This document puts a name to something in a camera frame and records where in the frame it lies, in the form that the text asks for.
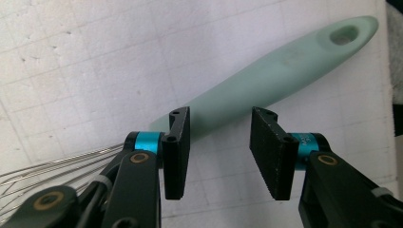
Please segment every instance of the plastic handle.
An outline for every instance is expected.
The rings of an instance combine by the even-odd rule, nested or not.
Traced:
[[[378,28],[372,16],[336,22],[311,32],[258,59],[185,104],[190,106],[191,139],[271,105],[306,87],[358,52]],[[168,115],[150,125],[167,131]]]

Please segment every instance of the whisk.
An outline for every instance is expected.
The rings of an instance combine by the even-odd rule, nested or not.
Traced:
[[[36,164],[0,175],[0,225],[32,193],[51,185],[73,187],[78,194],[87,187],[94,173],[105,168],[123,149],[123,144],[56,161]]]
[[[179,200],[189,120],[189,107],[178,108],[169,114],[169,133],[131,132],[124,143],[0,175],[0,226],[158,227],[158,168],[165,198]]]

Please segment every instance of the metal wire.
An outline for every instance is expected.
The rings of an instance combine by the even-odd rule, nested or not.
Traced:
[[[21,206],[22,203],[15,203],[17,200],[25,200],[29,192],[40,189],[41,187],[44,188],[44,185],[68,185],[75,188],[78,194],[83,192],[88,185],[89,180],[87,179],[97,171],[105,168],[109,161],[119,153],[122,148],[123,144],[121,143],[110,146],[109,148],[99,149],[56,161],[43,162],[0,175],[0,187],[5,188],[0,194],[0,200],[2,200],[0,201],[0,224],[10,218],[5,218],[5,215],[15,211]],[[75,174],[87,168],[89,169],[85,172]],[[63,177],[69,177],[70,179],[61,184],[55,183]],[[31,180],[33,180],[33,182],[30,184],[23,184],[23,186],[17,187],[18,183]]]

